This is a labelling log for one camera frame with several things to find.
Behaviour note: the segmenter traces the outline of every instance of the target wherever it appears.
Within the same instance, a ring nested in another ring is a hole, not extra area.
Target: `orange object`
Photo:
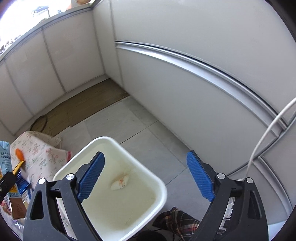
[[[22,151],[19,148],[15,149],[15,154],[16,154],[17,158],[20,161],[24,161],[25,160],[24,155],[23,155]]]

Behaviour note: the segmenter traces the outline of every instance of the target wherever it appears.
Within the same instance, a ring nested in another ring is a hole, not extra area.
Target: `cabinet door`
[[[6,63],[18,92],[33,114],[64,94],[41,32],[13,49]]]
[[[117,41],[158,45],[194,56],[240,80],[277,112],[295,97],[296,43],[266,1],[111,3]]]
[[[0,119],[14,134],[33,115],[13,86],[4,61],[0,65],[0,76]]]
[[[44,30],[49,53],[66,91],[104,74],[91,11]]]
[[[266,127],[239,101],[164,61],[118,54],[125,89],[215,171],[227,174],[249,160]]]

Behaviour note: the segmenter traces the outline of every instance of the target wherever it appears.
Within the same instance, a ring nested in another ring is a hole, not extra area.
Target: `blue gripper pad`
[[[105,156],[103,153],[100,153],[96,159],[91,162],[89,168],[78,183],[77,199],[79,202],[89,198],[104,166]]]
[[[191,151],[187,153],[187,165],[202,196],[212,202],[215,198],[212,180]]]

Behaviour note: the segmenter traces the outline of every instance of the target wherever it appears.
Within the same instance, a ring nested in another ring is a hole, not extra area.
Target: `metal screw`
[[[217,174],[217,177],[218,177],[219,179],[224,179],[224,178],[225,178],[225,175],[224,175],[223,173],[218,173],[218,174]]]
[[[39,183],[39,184],[43,184],[43,183],[45,183],[45,179],[44,179],[44,178],[40,178],[39,181],[38,181],[38,183]]]
[[[66,179],[67,180],[72,180],[74,178],[74,174],[73,173],[70,173],[66,176]]]
[[[253,181],[253,179],[252,179],[252,178],[250,178],[250,177],[247,177],[247,182],[248,182],[248,183],[253,183],[254,181]]]

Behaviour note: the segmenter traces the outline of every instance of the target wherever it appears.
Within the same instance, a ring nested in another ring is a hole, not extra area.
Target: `yellow tag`
[[[11,193],[17,193],[17,186],[14,185],[14,186],[9,190],[9,192],[11,192]]]

